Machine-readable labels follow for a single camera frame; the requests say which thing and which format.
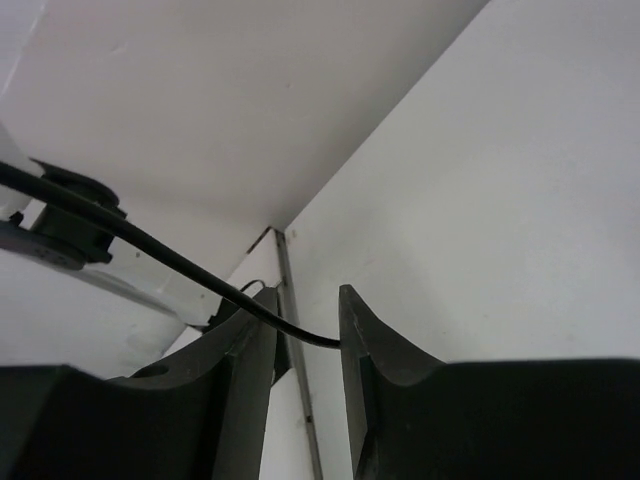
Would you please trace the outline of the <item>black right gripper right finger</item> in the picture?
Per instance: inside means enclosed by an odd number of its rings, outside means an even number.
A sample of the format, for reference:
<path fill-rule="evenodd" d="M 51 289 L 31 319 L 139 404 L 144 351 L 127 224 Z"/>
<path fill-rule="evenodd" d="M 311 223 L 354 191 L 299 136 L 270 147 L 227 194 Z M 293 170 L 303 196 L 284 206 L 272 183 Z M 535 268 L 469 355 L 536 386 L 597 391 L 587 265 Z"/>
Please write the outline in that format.
<path fill-rule="evenodd" d="M 639 364 L 446 363 L 339 291 L 357 479 L 635 479 Z"/>

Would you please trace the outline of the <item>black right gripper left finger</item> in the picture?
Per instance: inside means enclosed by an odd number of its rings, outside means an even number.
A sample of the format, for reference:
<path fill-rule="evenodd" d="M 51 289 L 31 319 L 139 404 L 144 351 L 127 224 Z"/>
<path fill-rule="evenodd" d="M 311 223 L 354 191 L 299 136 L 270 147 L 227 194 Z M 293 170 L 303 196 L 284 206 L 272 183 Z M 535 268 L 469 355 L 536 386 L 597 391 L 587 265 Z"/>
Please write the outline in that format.
<path fill-rule="evenodd" d="M 5 479 L 255 479 L 277 334 L 239 311 L 130 377 L 1 371 Z"/>

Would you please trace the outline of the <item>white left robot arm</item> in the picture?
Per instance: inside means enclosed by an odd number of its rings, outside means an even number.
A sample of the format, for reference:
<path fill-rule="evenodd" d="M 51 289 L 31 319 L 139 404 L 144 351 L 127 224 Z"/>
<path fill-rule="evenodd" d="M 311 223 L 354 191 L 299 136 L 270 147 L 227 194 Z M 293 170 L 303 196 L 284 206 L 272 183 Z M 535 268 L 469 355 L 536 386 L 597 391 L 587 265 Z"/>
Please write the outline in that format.
<path fill-rule="evenodd" d="M 218 312 L 219 295 L 85 220 L 46 205 L 25 221 L 32 202 L 27 194 L 1 188 L 2 249 L 164 309 L 186 325 L 203 327 Z"/>

